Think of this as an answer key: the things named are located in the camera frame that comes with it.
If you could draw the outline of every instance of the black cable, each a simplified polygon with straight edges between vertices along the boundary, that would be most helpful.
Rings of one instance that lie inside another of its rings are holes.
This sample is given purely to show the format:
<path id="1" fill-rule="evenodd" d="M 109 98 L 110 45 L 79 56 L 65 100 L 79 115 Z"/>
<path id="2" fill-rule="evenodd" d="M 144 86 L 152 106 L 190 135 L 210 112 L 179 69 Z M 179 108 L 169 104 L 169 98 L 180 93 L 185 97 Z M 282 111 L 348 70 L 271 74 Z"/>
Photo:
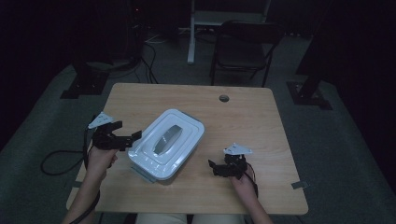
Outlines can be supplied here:
<path id="1" fill-rule="evenodd" d="M 248 173 L 246 171 L 244 171 L 241 168 L 239 168 L 239 166 L 237 164 L 235 164 L 235 162 L 232 162 L 231 164 L 234 165 L 236 167 L 236 169 L 238 169 L 239 171 L 243 172 L 247 176 L 247 178 L 250 180 L 251 184 L 253 185 L 254 192 L 256 193 L 256 196 L 259 198 L 259 187 L 256 184 L 256 174 L 255 174 L 251 164 L 247 162 L 247 165 L 250 166 L 251 171 L 253 172 L 253 178 L 251 178 L 251 176 L 248 175 Z"/>
<path id="2" fill-rule="evenodd" d="M 117 75 L 117 76 L 114 76 L 114 75 L 110 74 L 110 76 L 109 76 L 108 78 L 109 78 L 109 79 L 115 79 L 115 78 L 120 78 L 120 77 L 127 77 L 127 76 L 129 76 L 130 74 L 134 73 L 134 74 L 136 75 L 138 81 L 140 82 L 140 78 L 139 78 L 139 76 L 137 75 L 136 70 L 140 67 L 141 63 L 142 63 L 142 60 L 139 59 L 139 62 L 137 63 L 137 65 L 134 67 L 134 69 L 133 69 L 132 71 L 126 72 L 126 71 L 128 71 L 128 70 L 130 70 L 130 69 L 127 69 L 127 70 L 119 70 L 119 71 L 117 71 L 117 72 L 125 71 L 125 73 L 124 73 L 124 74 L 121 74 L 121 75 Z"/>
<path id="3" fill-rule="evenodd" d="M 142 62 L 148 67 L 148 77 L 149 77 L 150 83 L 154 83 L 154 82 L 152 81 L 152 78 L 154 78 L 155 83 L 156 83 L 156 84 L 159 84 L 157 78 L 155 78 L 154 74 L 152 73 L 152 70 L 151 70 L 151 68 L 149 67 L 148 63 L 147 63 L 144 59 L 142 59 Z"/>
<path id="4" fill-rule="evenodd" d="M 132 58 L 128 63 L 118 65 L 118 66 L 113 66 L 110 68 L 97 68 L 97 67 L 91 67 L 92 71 L 94 72 L 101 72 L 101 73 L 113 73 L 113 72 L 119 72 L 119 71 L 128 71 L 130 69 L 135 68 L 141 61 L 141 58 Z"/>
<path id="5" fill-rule="evenodd" d="M 84 160 L 85 169 L 88 168 L 88 128 L 84 131 L 84 143 L 82 145 L 82 158 Z"/>
<path id="6" fill-rule="evenodd" d="M 207 39 L 201 37 L 202 35 L 209 35 L 212 36 L 212 39 Z M 194 34 L 194 38 L 196 41 L 206 43 L 206 44 L 215 44 L 216 43 L 216 30 L 211 31 L 210 29 L 205 29 L 204 32 L 197 32 Z"/>
<path id="7" fill-rule="evenodd" d="M 156 52 L 155 48 L 152 47 L 151 45 L 149 45 L 148 43 L 145 43 L 145 45 L 146 45 L 147 47 L 149 47 L 149 48 L 152 49 L 154 55 L 153 55 L 153 57 L 152 57 L 152 60 L 151 60 L 151 64 L 150 64 L 150 65 L 149 65 L 143 58 L 142 58 L 142 62 L 148 67 L 150 82 L 153 83 L 153 81 L 152 81 L 152 78 L 153 78 L 154 81 L 155 81 L 155 83 L 156 83 L 156 84 L 159 84 L 157 78 L 154 76 L 154 73 L 152 72 L 152 65 L 154 65 L 154 61 L 155 61 L 155 58 L 156 58 L 156 56 L 157 56 L 157 52 Z"/>
<path id="8" fill-rule="evenodd" d="M 296 216 L 296 217 L 302 224 L 305 224 L 305 222 L 299 216 Z"/>
<path id="9" fill-rule="evenodd" d="M 100 214 L 98 224 L 101 224 L 101 223 L 102 223 L 102 219 L 103 219 L 103 215 L 104 215 L 104 214 L 105 214 L 105 213 L 101 213 L 101 214 Z"/>
<path id="10" fill-rule="evenodd" d="M 145 77 L 146 77 L 147 83 L 149 83 L 148 68 L 146 66 L 145 66 Z"/>
<path id="11" fill-rule="evenodd" d="M 84 218 L 86 218 L 93 211 L 93 209 L 95 209 L 96 205 L 99 203 L 99 199 L 100 199 L 100 190 L 98 191 L 95 200 L 93 201 L 91 206 L 87 209 L 87 211 L 85 211 L 81 216 L 76 218 L 74 221 L 70 222 L 70 224 L 78 224 Z"/>
<path id="12" fill-rule="evenodd" d="M 71 171 L 71 170 L 73 170 L 76 166 L 78 166 L 82 161 L 83 161 L 83 158 L 81 158 L 80 160 L 78 160 L 74 165 L 72 165 L 70 168 L 68 168 L 68 169 L 66 169 L 66 170 L 64 170 L 64 171 L 62 171 L 62 172 L 59 172 L 59 173 L 50 173 L 50 172 L 48 172 L 48 171 L 46 171 L 45 170 L 45 168 L 44 168 L 44 163 L 47 161 L 47 159 L 49 159 L 51 156 L 53 156 L 53 155 L 55 155 L 55 154 L 58 154 L 58 153 L 82 153 L 81 151 L 72 151 L 72 150 L 57 150 L 57 151 L 53 151 L 53 152 L 51 152 L 50 154 L 48 154 L 45 158 L 44 158 L 44 160 L 41 162 L 41 164 L 40 164 L 40 169 L 41 169 L 41 172 L 43 172 L 45 175 L 64 175 L 64 174 L 66 174 L 66 173 L 68 173 L 69 171 Z"/>
<path id="13" fill-rule="evenodd" d="M 139 75 L 136 73 L 137 68 L 134 70 L 134 75 L 135 75 L 136 78 L 137 78 L 137 82 L 138 82 L 138 83 L 141 83 L 140 77 L 139 77 Z"/>

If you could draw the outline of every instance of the black chair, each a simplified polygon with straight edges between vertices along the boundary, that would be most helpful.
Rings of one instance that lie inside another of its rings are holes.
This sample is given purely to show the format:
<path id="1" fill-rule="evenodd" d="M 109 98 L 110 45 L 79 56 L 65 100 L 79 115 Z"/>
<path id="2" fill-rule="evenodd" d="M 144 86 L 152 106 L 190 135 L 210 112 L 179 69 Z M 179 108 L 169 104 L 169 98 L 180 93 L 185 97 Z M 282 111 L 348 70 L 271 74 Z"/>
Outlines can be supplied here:
<path id="1" fill-rule="evenodd" d="M 226 21 L 218 29 L 210 76 L 215 83 L 217 65 L 225 70 L 252 72 L 250 79 L 265 69 L 262 87 L 268 76 L 273 51 L 284 35 L 276 23 Z"/>

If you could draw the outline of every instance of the person's right hand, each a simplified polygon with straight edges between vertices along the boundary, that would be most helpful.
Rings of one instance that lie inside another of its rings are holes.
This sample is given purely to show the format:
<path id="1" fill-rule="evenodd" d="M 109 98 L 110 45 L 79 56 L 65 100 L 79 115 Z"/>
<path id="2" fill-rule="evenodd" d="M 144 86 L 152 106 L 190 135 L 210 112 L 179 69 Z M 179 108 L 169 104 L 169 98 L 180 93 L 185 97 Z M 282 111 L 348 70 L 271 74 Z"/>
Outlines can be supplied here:
<path id="1" fill-rule="evenodd" d="M 253 170 L 249 165 L 247 166 L 246 173 L 251 178 L 253 178 Z M 244 206 L 248 207 L 249 205 L 252 205 L 258 201 L 253 184 L 245 174 L 243 174 L 240 179 L 237 179 L 235 176 L 230 176 L 229 178 L 233 184 L 233 188 L 235 189 Z"/>
<path id="2" fill-rule="evenodd" d="M 90 157 L 86 177 L 102 181 L 106 177 L 108 166 L 117 159 L 116 153 L 118 151 L 118 149 L 102 150 L 92 147 L 89 152 Z"/>

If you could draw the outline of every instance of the person's left hand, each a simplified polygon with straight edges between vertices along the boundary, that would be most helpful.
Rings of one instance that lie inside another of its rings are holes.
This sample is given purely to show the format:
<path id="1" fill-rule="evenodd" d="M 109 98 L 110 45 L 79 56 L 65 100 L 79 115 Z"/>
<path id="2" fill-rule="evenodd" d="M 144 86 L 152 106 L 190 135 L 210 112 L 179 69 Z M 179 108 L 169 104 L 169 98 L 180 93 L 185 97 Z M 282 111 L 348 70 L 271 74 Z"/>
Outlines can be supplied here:
<path id="1" fill-rule="evenodd" d="M 106 177 L 106 170 L 117 160 L 118 149 L 101 150 L 93 147 L 89 153 L 89 162 L 86 176 L 102 181 Z"/>

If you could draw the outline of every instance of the clear plastic container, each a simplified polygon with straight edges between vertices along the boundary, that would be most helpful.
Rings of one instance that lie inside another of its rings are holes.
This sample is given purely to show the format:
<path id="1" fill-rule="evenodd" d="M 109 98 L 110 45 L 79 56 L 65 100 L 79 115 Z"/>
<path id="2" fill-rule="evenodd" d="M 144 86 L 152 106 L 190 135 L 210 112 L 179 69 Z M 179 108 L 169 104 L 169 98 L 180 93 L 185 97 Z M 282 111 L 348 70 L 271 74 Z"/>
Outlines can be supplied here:
<path id="1" fill-rule="evenodd" d="M 128 150 L 132 168 L 148 182 L 169 184 L 176 171 L 195 150 L 204 124 L 177 109 L 168 109 L 152 122 Z"/>

